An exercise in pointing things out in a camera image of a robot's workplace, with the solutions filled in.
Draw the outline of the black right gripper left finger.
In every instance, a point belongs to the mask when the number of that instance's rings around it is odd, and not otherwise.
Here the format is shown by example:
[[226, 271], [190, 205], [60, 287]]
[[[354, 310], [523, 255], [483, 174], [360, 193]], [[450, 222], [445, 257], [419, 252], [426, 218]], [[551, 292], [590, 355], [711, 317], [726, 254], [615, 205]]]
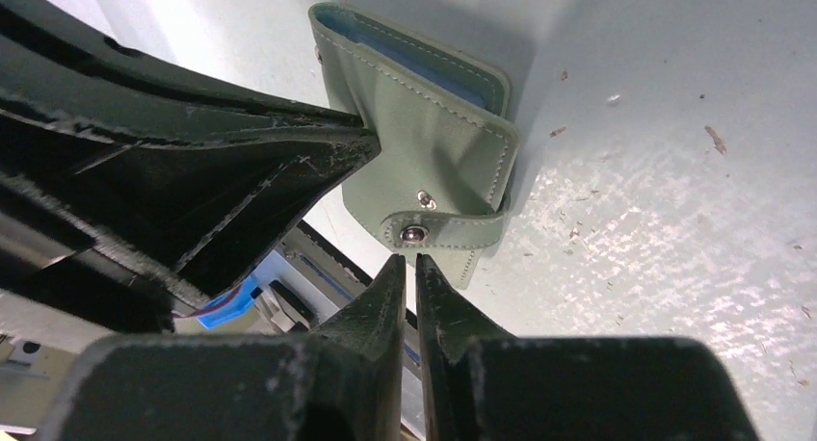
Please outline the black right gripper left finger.
[[308, 332], [111, 335], [74, 361], [41, 440], [397, 440], [406, 262]]

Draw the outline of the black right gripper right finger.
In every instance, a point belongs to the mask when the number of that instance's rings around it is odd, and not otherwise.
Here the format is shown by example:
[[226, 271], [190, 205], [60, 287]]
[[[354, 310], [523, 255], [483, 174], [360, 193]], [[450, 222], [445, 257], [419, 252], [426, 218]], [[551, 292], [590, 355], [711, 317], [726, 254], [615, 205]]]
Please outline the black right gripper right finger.
[[681, 336], [512, 335], [415, 264], [431, 440], [754, 440], [716, 355]]

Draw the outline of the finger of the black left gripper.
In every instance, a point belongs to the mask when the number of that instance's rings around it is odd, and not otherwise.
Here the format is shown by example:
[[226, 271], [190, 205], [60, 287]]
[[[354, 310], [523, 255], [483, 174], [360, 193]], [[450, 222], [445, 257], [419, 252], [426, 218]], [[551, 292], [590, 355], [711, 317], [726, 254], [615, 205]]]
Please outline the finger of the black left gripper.
[[1, 98], [48, 120], [134, 132], [359, 128], [119, 45], [47, 0], [1, 0]]
[[29, 298], [114, 286], [212, 298], [374, 159], [340, 121], [247, 138], [150, 138], [31, 111], [1, 113], [1, 285]]

